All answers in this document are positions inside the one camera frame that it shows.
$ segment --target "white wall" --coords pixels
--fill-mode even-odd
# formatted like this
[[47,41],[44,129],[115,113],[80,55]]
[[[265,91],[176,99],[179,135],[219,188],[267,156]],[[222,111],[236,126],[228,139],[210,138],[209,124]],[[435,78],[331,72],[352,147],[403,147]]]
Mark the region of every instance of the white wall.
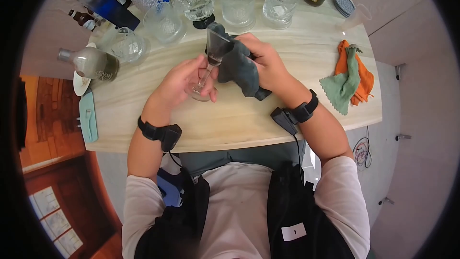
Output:
[[91,32],[68,15],[71,9],[87,12],[76,0],[45,0],[26,41],[21,74],[73,79],[73,67],[56,59],[59,48],[80,50]]
[[373,15],[365,24],[375,59],[406,63],[399,82],[401,133],[388,198],[371,229],[379,258],[411,258],[444,208],[460,152],[460,73],[432,0],[353,0]]

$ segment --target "tiled floor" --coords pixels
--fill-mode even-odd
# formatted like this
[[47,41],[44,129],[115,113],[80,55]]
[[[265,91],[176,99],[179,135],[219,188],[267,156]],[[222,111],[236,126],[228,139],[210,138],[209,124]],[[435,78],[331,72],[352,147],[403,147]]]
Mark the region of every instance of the tiled floor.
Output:
[[[385,198],[391,183],[398,152],[395,136],[399,134],[400,125],[399,85],[395,69],[391,65],[377,62],[377,71],[382,93],[383,121],[369,126],[372,164],[358,173],[371,226],[380,212],[381,206],[378,202]],[[346,133],[350,147],[353,148],[360,138],[366,136],[367,130],[366,127],[362,127]],[[302,165],[305,179],[316,186],[316,182],[321,178],[321,165],[317,157],[312,164],[313,156],[314,154],[311,154],[310,149],[307,148]],[[127,155],[97,152],[97,158],[109,198],[123,222]]]

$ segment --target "gray pants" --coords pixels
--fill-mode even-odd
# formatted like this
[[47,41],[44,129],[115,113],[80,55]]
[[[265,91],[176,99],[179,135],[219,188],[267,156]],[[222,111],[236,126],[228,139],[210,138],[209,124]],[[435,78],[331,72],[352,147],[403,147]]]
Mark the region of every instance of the gray pants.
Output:
[[195,177],[229,162],[260,164],[277,170],[282,164],[302,162],[304,153],[305,140],[299,140],[299,153],[297,144],[293,141],[242,149],[179,153],[178,155],[182,166],[186,167],[190,175]]

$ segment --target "white saucer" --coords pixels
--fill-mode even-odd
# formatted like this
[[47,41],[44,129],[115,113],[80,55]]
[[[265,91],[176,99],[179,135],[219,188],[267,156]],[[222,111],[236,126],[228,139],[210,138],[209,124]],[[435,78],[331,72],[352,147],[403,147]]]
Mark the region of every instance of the white saucer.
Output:
[[[95,43],[88,43],[87,46],[96,47]],[[91,79],[86,77],[81,77],[74,71],[74,92],[77,96],[82,96],[85,91],[88,89]]]

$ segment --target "cable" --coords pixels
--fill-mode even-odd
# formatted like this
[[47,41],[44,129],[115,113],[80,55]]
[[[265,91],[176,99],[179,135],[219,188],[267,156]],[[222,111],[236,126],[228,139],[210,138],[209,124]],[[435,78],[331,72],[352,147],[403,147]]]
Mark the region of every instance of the cable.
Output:
[[302,176],[302,162],[300,161],[300,147],[299,147],[299,141],[297,140],[297,137],[295,135],[294,139],[295,142],[297,143],[297,155],[299,156],[299,171],[300,171],[300,179],[302,180],[302,184],[304,183],[304,178]]
[[174,159],[173,155],[171,154],[171,151],[169,151],[169,156],[171,157],[171,159],[174,161],[174,163],[175,163],[177,166],[179,166],[179,167],[182,168],[182,165],[179,164],[179,163],[177,163],[176,160]]
[[372,164],[372,154],[370,152],[369,125],[367,126],[367,135],[358,142],[353,148],[353,156],[359,171],[364,171]]

